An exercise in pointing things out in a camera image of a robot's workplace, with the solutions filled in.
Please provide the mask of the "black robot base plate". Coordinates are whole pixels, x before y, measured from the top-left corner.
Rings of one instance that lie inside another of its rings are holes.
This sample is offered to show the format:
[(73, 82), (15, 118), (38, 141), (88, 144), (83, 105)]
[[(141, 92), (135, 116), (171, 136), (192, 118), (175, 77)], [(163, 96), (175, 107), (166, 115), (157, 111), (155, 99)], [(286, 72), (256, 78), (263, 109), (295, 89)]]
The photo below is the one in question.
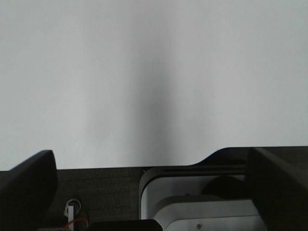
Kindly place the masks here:
[[(243, 165), (246, 173), (247, 156), (252, 148), (224, 148), (190, 166)], [(260, 148), (308, 174), (306, 146)], [(157, 221), (139, 219), (138, 215), (140, 179), (150, 168), (153, 167), (57, 169), (57, 191), (38, 231), (62, 231), (67, 224), (65, 204), (72, 198), (81, 201), (81, 211), (77, 217), (89, 219), (88, 228), (84, 221), (79, 221), (75, 224), (75, 231), (163, 231)], [(251, 199), (245, 178), (243, 183), (235, 180), (228, 182), (235, 185), (237, 196)]]

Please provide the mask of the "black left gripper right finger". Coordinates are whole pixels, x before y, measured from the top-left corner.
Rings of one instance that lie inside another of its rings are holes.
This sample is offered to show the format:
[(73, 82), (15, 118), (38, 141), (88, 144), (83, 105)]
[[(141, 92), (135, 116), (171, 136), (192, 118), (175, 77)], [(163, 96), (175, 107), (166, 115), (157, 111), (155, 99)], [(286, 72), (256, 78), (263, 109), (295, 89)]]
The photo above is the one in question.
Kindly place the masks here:
[(269, 231), (308, 229), (308, 176), (263, 148), (248, 152), (248, 193)]

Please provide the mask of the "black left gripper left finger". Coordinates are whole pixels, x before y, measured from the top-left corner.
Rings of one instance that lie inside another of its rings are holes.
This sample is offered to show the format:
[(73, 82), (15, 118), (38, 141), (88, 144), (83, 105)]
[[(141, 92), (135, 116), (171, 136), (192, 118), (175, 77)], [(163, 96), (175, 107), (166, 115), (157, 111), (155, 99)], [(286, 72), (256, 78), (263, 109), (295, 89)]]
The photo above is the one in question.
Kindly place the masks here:
[(0, 175), (0, 229), (36, 231), (57, 191), (53, 151), (40, 151)]

